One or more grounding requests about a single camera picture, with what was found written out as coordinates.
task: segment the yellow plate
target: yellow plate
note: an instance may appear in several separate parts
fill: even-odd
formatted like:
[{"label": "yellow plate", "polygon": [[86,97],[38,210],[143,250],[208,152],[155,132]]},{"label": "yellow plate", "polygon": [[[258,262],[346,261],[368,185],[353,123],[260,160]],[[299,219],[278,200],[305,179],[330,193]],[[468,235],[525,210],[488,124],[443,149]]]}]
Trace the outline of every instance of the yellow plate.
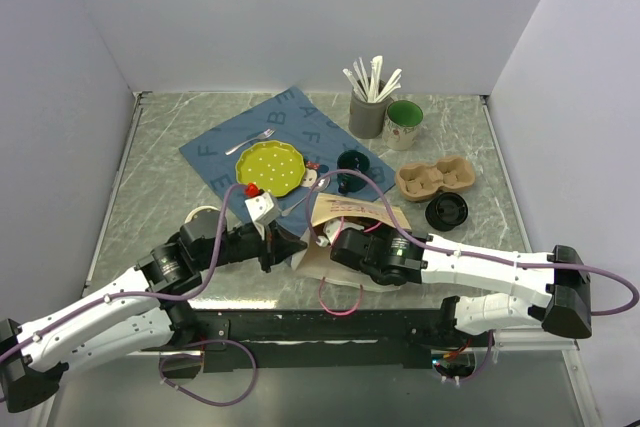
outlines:
[{"label": "yellow plate", "polygon": [[238,182],[253,182],[276,197],[284,197],[298,187],[305,172],[302,154],[293,145],[279,140],[252,145],[236,164]]}]

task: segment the paper bag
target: paper bag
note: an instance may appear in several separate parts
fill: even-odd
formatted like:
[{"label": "paper bag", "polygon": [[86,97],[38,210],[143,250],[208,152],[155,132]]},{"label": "paper bag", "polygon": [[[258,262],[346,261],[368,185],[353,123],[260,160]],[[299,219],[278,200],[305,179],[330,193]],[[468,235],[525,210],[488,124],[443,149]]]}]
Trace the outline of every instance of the paper bag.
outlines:
[{"label": "paper bag", "polygon": [[[392,210],[400,226],[405,230],[410,230],[411,227],[402,210],[397,207],[392,207]],[[317,227],[331,219],[339,219],[340,217],[364,217],[393,226],[384,204],[374,204],[337,195],[318,194],[311,215],[312,225]],[[400,288],[400,286],[396,285],[376,284],[368,275],[334,262],[329,258],[331,246],[318,246],[311,239],[308,229],[301,237],[301,240],[307,242],[309,247],[302,252],[298,252],[291,259],[291,268],[296,275],[318,280],[322,280],[324,277],[326,282],[349,285],[356,288],[362,285],[365,290],[371,292],[388,292]]]}]

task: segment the fork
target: fork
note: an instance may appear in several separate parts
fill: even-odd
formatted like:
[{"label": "fork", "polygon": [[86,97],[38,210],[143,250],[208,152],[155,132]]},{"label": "fork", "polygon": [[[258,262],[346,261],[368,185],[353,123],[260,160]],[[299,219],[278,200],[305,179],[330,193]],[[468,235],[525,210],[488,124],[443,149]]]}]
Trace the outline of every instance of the fork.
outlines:
[{"label": "fork", "polygon": [[245,144],[248,144],[249,142],[253,141],[253,140],[265,140],[268,139],[269,137],[271,137],[274,132],[276,130],[275,129],[267,129],[265,130],[263,133],[261,133],[260,135],[254,137],[253,139],[249,139],[249,140],[245,140],[244,142],[240,142],[238,145],[236,145],[235,147],[231,147],[229,150],[227,150],[225,152],[225,155],[231,155],[233,154],[236,150],[238,150],[240,147],[242,147]]}]

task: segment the white wall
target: white wall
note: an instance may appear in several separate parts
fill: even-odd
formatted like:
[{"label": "white wall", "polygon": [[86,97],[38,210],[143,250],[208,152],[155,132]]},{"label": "white wall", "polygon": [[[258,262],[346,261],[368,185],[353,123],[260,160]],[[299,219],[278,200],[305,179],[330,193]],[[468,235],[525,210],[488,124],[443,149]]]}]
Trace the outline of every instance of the white wall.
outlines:
[{"label": "white wall", "polygon": [[[640,285],[640,0],[541,0],[491,95],[534,246]],[[594,308],[629,296],[594,280]],[[640,308],[581,343],[606,426],[640,418]]]},{"label": "white wall", "polygon": [[84,1],[134,91],[347,91],[381,53],[407,92],[489,93],[539,0]]},{"label": "white wall", "polygon": [[132,105],[80,0],[0,0],[0,318],[79,297]]}]

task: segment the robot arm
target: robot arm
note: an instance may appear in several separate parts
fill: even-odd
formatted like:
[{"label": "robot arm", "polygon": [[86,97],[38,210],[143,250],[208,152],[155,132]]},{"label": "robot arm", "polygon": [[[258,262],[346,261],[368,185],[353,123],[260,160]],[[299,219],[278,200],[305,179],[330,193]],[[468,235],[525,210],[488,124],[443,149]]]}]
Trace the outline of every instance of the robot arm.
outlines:
[{"label": "robot arm", "polygon": [[[275,206],[279,212],[269,194],[261,196],[259,202],[251,200],[256,205]],[[111,297],[142,291],[182,295],[201,285],[201,272],[210,265],[219,215],[213,209],[198,212],[165,244],[120,277],[56,313],[22,325],[10,319],[0,322],[0,356],[25,340],[33,340],[0,362],[0,386],[9,412],[20,412],[45,401],[58,390],[63,374],[68,381],[79,372],[130,352],[180,347],[191,341],[196,322],[188,302]],[[252,223],[230,232],[225,230],[216,265],[258,258],[262,270],[269,272],[272,265],[306,248],[306,243],[281,231],[273,218],[265,217],[264,212],[255,217],[252,213]],[[51,323],[82,308],[86,310],[73,320],[39,334]]]},{"label": "robot arm", "polygon": [[[252,218],[230,232],[223,232],[216,265],[258,258],[262,270],[270,271],[307,245],[286,235],[275,219],[279,209],[270,194],[246,202]],[[202,283],[201,272],[209,268],[219,212],[198,212],[168,242],[153,249],[103,289],[42,319],[19,325],[0,322],[0,386],[8,410],[20,412],[51,397],[74,374],[129,352],[153,347],[181,347],[196,333],[188,302],[149,297],[111,299],[122,292],[156,292],[182,295]],[[451,283],[490,290],[484,297],[450,297],[443,301],[442,328],[477,335],[508,326],[541,325],[550,333],[586,338],[591,335],[589,276],[562,270],[562,263],[581,264],[577,253],[556,246],[553,253],[519,254],[462,246],[438,236],[422,239],[437,248],[475,251],[508,260],[501,265],[468,256],[424,250],[409,243],[395,229],[381,227],[371,233],[347,228],[333,236],[331,259],[369,275],[382,285]],[[558,264],[554,269],[522,267],[528,263]],[[73,321],[40,336],[70,312],[86,309]],[[30,345],[16,350],[23,341]]]},{"label": "robot arm", "polygon": [[[443,322],[467,334],[541,326],[546,332],[561,337],[591,337],[589,275],[562,270],[563,263],[582,264],[574,249],[556,246],[552,253],[528,254],[462,245],[436,235],[420,240],[448,251],[499,257],[509,265],[425,250],[409,243],[390,227],[371,233],[345,229],[332,245],[331,258],[369,275],[381,285],[447,283],[496,292],[483,297],[444,299]],[[526,268],[527,264],[534,263],[557,264],[557,267]]]}]

